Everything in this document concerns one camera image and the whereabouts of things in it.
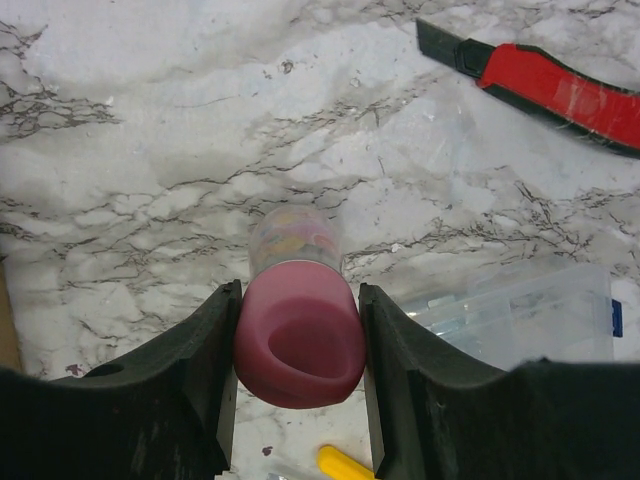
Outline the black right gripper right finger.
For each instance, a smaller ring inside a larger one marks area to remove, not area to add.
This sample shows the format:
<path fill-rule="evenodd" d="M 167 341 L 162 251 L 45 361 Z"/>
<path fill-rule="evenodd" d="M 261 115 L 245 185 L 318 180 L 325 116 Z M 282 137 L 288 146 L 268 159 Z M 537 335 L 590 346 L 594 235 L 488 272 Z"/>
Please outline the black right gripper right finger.
<path fill-rule="evenodd" d="M 635 479 L 639 367 L 529 361 L 503 371 L 362 285 L 379 479 Z"/>

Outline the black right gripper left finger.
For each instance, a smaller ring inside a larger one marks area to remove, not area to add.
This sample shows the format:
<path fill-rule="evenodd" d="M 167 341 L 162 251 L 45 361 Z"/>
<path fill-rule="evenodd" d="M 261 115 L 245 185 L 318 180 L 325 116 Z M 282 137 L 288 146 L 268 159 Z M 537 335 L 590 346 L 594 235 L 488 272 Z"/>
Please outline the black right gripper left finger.
<path fill-rule="evenodd" d="M 231 466 L 241 285 L 86 375 L 1 372 L 5 479 L 213 479 Z"/>

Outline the clear bottle pink cap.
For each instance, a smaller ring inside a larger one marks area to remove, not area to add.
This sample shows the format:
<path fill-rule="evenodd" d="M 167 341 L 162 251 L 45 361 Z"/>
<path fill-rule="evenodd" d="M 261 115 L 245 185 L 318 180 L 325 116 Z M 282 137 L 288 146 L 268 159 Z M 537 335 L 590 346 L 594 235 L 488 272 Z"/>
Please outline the clear bottle pink cap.
<path fill-rule="evenodd" d="M 239 380 L 281 408 L 343 402 L 363 374 L 366 342 L 334 225 L 309 206 L 279 207 L 253 230 L 249 263 L 233 348 Z"/>

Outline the brown cardboard express box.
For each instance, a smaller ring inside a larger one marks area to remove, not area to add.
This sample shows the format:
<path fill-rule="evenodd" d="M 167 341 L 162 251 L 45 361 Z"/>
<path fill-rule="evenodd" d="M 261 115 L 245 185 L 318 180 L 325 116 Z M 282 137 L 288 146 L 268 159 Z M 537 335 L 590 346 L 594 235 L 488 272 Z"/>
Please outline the brown cardboard express box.
<path fill-rule="evenodd" d="M 2 367 L 24 372 L 4 267 L 0 269 L 0 358 Z"/>

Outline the red black utility knife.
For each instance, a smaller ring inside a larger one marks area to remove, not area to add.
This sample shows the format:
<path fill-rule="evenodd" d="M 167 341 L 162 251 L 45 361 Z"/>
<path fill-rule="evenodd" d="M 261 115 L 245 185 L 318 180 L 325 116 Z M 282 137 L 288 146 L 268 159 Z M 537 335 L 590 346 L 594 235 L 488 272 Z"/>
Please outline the red black utility knife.
<path fill-rule="evenodd" d="M 639 93 L 591 78 L 546 51 L 489 45 L 416 21 L 420 52 L 504 103 L 626 157 L 639 157 Z"/>

